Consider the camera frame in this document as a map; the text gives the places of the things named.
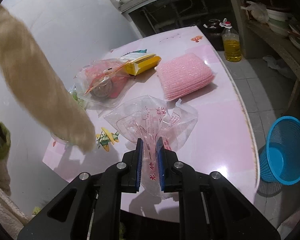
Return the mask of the fluffy sleeve forearm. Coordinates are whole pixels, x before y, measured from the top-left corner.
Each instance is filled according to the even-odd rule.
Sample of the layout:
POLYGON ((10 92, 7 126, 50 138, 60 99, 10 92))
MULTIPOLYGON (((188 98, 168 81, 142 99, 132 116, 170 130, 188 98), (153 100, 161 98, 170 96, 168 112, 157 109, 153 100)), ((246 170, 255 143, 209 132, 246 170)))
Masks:
POLYGON ((0 6, 0 69, 15 99, 60 139, 93 150, 95 128, 23 22, 0 6))

